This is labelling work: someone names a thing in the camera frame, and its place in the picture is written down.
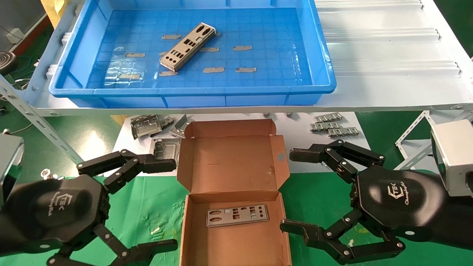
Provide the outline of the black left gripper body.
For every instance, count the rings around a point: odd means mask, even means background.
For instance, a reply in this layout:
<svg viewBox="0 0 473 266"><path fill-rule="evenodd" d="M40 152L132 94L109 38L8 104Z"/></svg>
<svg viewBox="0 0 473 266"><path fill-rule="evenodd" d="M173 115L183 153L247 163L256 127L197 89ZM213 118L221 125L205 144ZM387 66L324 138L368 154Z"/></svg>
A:
<svg viewBox="0 0 473 266"><path fill-rule="evenodd" d="M105 188L93 177L39 180L11 192L11 253L80 250L96 239L110 209Z"/></svg>

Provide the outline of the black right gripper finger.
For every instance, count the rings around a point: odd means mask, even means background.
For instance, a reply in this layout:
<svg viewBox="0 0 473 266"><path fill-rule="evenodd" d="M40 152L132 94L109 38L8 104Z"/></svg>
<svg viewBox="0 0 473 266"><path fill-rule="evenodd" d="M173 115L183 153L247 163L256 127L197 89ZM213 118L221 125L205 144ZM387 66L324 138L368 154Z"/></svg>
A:
<svg viewBox="0 0 473 266"><path fill-rule="evenodd" d="M385 163L384 155L343 140L312 144L307 149L291 149L289 159L294 162L325 163L348 184L355 183L358 175L358 170L349 161L367 168L372 165L383 166Z"/></svg>
<svg viewBox="0 0 473 266"><path fill-rule="evenodd" d="M380 231L382 242L359 246L343 244L340 237L355 227L361 219L363 212L354 209L327 229L293 219L282 219L279 228L283 232L301 236L307 247L325 251L340 265L391 259L404 251L405 244L396 238L390 229Z"/></svg>

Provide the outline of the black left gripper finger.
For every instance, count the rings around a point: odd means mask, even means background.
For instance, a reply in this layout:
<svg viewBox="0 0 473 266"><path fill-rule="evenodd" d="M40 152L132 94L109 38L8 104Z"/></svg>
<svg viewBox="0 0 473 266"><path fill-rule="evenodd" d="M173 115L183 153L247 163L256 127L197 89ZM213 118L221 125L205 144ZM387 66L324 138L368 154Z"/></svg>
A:
<svg viewBox="0 0 473 266"><path fill-rule="evenodd" d="M177 240L168 239L138 244L127 249L104 224L96 225L93 233L116 254L110 266L148 266L155 255L175 251L178 248ZM48 259L47 265L90 266L90 264L70 259L73 251L72 247L63 246L58 253Z"/></svg>
<svg viewBox="0 0 473 266"><path fill-rule="evenodd" d="M157 159L152 154L135 154L127 149L80 162L76 166L80 175L90 177L115 170L104 180L103 186L109 194L118 192L140 173L167 173L176 167L174 159Z"/></svg>

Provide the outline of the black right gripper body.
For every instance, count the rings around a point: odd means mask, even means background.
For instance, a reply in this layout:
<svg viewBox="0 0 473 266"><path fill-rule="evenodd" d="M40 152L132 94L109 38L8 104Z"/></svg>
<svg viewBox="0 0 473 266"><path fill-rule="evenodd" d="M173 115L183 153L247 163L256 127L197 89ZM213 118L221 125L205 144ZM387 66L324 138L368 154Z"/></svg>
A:
<svg viewBox="0 0 473 266"><path fill-rule="evenodd" d="M448 194L438 174L371 166L358 173L354 206L372 234L439 238L449 230Z"/></svg>

